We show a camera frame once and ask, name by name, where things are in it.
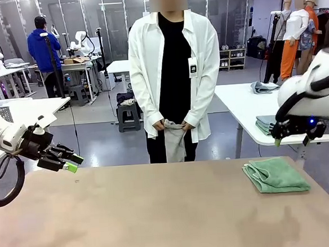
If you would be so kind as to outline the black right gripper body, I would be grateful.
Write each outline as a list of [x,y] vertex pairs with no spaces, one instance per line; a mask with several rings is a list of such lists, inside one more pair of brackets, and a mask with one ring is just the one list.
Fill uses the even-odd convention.
[[318,117],[290,117],[280,123],[281,132],[285,135],[324,132],[326,123]]

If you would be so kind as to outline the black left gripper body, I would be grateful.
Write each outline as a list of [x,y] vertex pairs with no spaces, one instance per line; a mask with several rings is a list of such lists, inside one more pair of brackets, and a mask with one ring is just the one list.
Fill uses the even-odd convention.
[[26,130],[21,142],[22,156],[30,160],[40,160],[52,143],[52,138],[53,135],[46,131],[38,135],[33,130]]

